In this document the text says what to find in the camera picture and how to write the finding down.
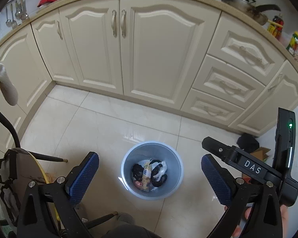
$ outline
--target blue gripper pad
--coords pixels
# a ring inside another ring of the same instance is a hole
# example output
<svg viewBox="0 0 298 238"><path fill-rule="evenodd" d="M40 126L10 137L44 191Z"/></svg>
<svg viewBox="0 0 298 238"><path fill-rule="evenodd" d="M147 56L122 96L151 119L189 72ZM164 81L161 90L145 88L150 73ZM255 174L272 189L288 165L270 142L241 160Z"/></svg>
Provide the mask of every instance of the blue gripper pad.
<svg viewBox="0 0 298 238"><path fill-rule="evenodd" d="M99 156L95 152L90 152L92 155L85 163L72 185L67 189L67 193L70 196L70 203L76 205L81 202L91 180L93 179L98 167L99 167Z"/></svg>
<svg viewBox="0 0 298 238"><path fill-rule="evenodd" d="M202 157L201 168L220 203L230 206L232 191L223 178L223 175L231 175L229 171L226 168L222 168L211 154L206 154Z"/></svg>

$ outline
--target frying pan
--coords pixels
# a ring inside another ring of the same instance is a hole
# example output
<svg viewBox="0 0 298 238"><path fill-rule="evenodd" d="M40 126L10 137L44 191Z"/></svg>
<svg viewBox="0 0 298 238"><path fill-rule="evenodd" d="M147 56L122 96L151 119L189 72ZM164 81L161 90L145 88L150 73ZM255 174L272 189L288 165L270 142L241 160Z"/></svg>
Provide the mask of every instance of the frying pan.
<svg viewBox="0 0 298 238"><path fill-rule="evenodd" d="M246 15L248 15L249 17L251 17L253 20L255 20L261 25L264 25L268 20L267 16L265 14L262 14L262 12L269 11L269 10L281 11L279 6L276 4L264 4L264 5L254 6L252 5L252 3L254 3L255 0L253 0L252 2L249 2L248 0L221 0L221 1L242 11L243 13L245 13Z"/></svg>

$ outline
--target countertop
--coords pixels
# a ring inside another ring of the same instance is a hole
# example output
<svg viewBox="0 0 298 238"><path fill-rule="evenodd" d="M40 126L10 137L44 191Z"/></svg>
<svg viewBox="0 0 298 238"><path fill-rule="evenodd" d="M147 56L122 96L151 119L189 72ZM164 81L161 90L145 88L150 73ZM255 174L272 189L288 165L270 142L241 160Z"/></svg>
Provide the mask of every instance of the countertop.
<svg viewBox="0 0 298 238"><path fill-rule="evenodd" d="M36 20L37 18L43 16L44 14L46 14L50 11L55 10L61 6L64 6L66 4L69 4L69 3L72 3L75 1L78 1L78 0L58 0L56 2L53 2L50 6L42 9L35 16L31 17L29 20L24 21L21 25L19 25L15 29L11 30L8 34L6 34L0 40L0 46L5 41L7 41L7 39L9 39L11 36L13 36L13 34L15 34L17 31L19 31L20 29L22 29L24 26L28 25L32 21ZM234 7L232 7L226 3L223 3L221 1L217 1L217 0L194 0L194 1L202 2L202 3L208 4L210 6L213 6L215 8L218 8L219 10L224 11L224 12L238 18L245 24L249 25L251 28L256 30L259 34L264 36L269 42L271 42L286 57L286 59L293 65L293 67L298 72L298 63L293 59L291 54L283 47L283 45L275 37L273 37L267 30L265 30L260 24L258 24L252 18L248 17L246 14L242 13L241 11L239 11L239 10L235 9Z"/></svg>

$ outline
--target cabinet handle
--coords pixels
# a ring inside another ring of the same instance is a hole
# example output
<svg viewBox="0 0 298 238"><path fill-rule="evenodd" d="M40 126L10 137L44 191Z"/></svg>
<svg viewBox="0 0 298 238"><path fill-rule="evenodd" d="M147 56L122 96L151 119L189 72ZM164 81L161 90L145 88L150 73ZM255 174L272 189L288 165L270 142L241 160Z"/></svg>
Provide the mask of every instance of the cabinet handle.
<svg viewBox="0 0 298 238"><path fill-rule="evenodd" d="M270 88L267 89L267 91L271 91L272 89L274 89L275 87L277 87L280 83L280 81L282 80L283 74L280 73L277 77L277 83L274 86L271 86Z"/></svg>
<svg viewBox="0 0 298 238"><path fill-rule="evenodd" d="M258 61L259 64L263 65L263 60L262 60L262 58L260 58L260 57L256 57L256 56L252 55L250 52L248 52L248 51L246 50L246 47L245 47L245 46L240 46L239 49L240 49L242 52L244 52L245 54L248 54L248 56L253 57L253 60Z"/></svg>
<svg viewBox="0 0 298 238"><path fill-rule="evenodd" d="M60 22L58 20L56 22L57 22L57 26L56 26L57 34L60 36L60 39L63 40L61 29L60 29Z"/></svg>
<svg viewBox="0 0 298 238"><path fill-rule="evenodd" d="M116 28L116 10L112 10L112 18L111 18L111 28L112 28L112 34L114 37L117 36L117 28Z"/></svg>
<svg viewBox="0 0 298 238"><path fill-rule="evenodd" d="M220 83L224 86L223 89L225 90L225 92L230 95L242 92L242 90L240 88L231 87L225 81L220 81Z"/></svg>
<svg viewBox="0 0 298 238"><path fill-rule="evenodd" d="M120 20L121 35L123 36L123 38L126 37L125 17L126 17L126 10L124 9L121 11L121 20Z"/></svg>
<svg viewBox="0 0 298 238"><path fill-rule="evenodd" d="M207 107L207 106L204 107L204 110L205 110L210 116L218 116L218 115L223 114L223 113L220 112L220 111L212 112L212 111L210 111L210 108Z"/></svg>

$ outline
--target blue trash can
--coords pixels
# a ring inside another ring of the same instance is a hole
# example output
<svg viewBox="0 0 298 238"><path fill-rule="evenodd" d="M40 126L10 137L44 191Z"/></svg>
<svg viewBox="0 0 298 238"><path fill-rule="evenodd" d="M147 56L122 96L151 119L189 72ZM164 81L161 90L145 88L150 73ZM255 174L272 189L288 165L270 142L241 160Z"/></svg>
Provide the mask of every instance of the blue trash can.
<svg viewBox="0 0 298 238"><path fill-rule="evenodd" d="M145 192L133 184L132 168L145 159L166 161L168 178L158 189ZM183 179L183 163L179 154L169 145L158 141L145 141L132 147L121 163L121 176L127 189L144 200L160 200L170 196L180 186Z"/></svg>

